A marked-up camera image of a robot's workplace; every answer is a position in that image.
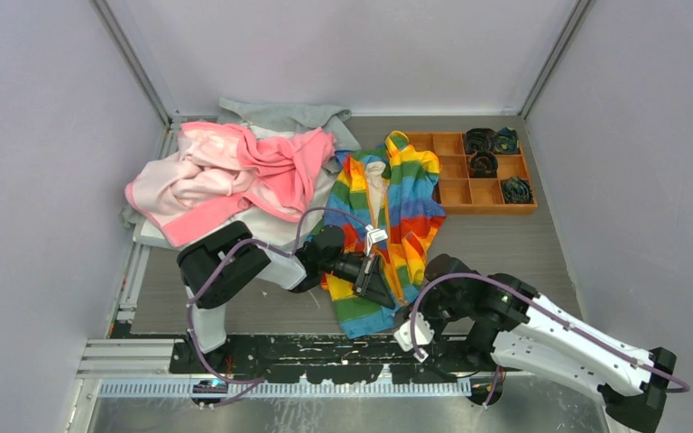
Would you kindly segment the rainbow striped zip jacket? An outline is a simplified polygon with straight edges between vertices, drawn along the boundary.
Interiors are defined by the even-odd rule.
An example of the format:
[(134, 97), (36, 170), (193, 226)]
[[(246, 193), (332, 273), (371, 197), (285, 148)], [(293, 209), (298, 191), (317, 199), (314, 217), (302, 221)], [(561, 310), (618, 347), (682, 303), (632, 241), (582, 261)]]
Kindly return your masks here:
[(438, 156), (417, 149), (401, 131), (390, 132), (372, 150), (353, 152), (344, 159), (322, 222), (342, 228), (347, 252), (363, 252), (367, 225), (384, 230), (386, 239), (372, 251), (383, 260), (382, 277), (395, 303), (387, 308), (362, 299), (352, 283), (325, 275), (323, 288), (347, 337), (392, 328), (395, 313), (420, 294), (428, 250), (446, 219), (433, 197), (439, 174)]

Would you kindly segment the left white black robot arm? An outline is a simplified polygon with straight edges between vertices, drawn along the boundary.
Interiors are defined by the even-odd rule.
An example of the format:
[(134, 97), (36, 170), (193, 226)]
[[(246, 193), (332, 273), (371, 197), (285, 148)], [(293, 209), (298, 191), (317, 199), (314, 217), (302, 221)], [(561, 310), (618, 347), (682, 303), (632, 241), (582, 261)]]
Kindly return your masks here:
[(369, 249), (349, 252), (346, 239), (345, 229), (323, 226), (297, 250), (286, 253), (253, 238), (246, 224), (234, 222), (181, 251), (177, 264), (189, 296), (194, 364), (207, 373), (224, 366), (226, 305), (254, 280), (301, 293), (332, 276), (346, 283), (348, 299), (360, 306), (395, 309), (380, 255)]

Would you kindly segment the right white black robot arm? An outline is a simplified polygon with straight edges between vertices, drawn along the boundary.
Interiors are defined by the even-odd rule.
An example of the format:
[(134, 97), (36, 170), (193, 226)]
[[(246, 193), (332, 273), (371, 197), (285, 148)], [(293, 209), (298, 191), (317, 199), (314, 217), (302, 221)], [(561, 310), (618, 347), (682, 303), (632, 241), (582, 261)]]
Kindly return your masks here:
[(394, 332), (401, 349), (430, 359), (435, 336), (461, 318), (473, 325), (465, 358), (476, 370), (539, 375), (601, 404), (619, 424), (657, 430), (677, 356), (617, 340), (563, 310), (525, 281), (505, 273), (483, 276), (448, 254), (426, 268), (423, 291)]

